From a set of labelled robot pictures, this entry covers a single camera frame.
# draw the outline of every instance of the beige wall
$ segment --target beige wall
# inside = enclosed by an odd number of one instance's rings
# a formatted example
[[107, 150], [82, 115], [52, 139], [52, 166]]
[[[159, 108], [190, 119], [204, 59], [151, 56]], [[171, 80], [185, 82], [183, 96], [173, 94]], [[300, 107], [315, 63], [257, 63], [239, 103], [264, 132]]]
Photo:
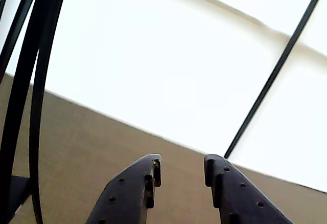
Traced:
[[[11, 82], [6, 76], [0, 86], [1, 127]], [[28, 175], [30, 99], [29, 93], [14, 174]], [[204, 185], [204, 155], [46, 94], [40, 144], [45, 223], [84, 223], [107, 182], [142, 155], [154, 152], [162, 155], [162, 186], [156, 190], [148, 223], [219, 223], [219, 211]], [[326, 222], [326, 194], [242, 171], [295, 223]], [[12, 223], [35, 223], [30, 199]]]

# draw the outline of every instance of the black metal frame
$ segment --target black metal frame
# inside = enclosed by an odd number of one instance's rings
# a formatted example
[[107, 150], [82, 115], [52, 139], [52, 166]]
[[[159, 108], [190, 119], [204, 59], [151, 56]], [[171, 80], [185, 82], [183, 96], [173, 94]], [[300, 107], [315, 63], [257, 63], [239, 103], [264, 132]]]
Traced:
[[[0, 0], [0, 17], [6, 0]], [[33, 0], [21, 0], [0, 53], [0, 82]], [[0, 147], [0, 224], [9, 223], [16, 210], [31, 195], [36, 222], [42, 224], [39, 196], [39, 133], [46, 73], [63, 0], [35, 0], [11, 89]], [[303, 31], [318, 0], [311, 0], [277, 65], [237, 132], [225, 158], [264, 100], [292, 48]], [[29, 131], [30, 177], [12, 175], [18, 133], [33, 67], [38, 53]], [[249, 179], [226, 159], [205, 158], [205, 183], [212, 188], [214, 206], [223, 224], [291, 223]], [[148, 208], [154, 206], [154, 189], [161, 185], [161, 157], [150, 154], [136, 161], [110, 181], [97, 201], [87, 223], [146, 223]]]
[[[0, 54], [0, 80], [8, 65], [22, 24], [33, 0], [21, 0], [14, 21]], [[17, 208], [32, 196], [35, 217], [43, 223], [39, 197], [38, 148], [41, 109], [46, 71], [52, 42], [63, 0], [35, 0], [31, 18], [22, 44], [11, 88], [0, 148], [0, 223], [8, 223]], [[29, 135], [30, 177], [13, 176], [18, 133], [37, 53], [35, 83], [32, 95]]]

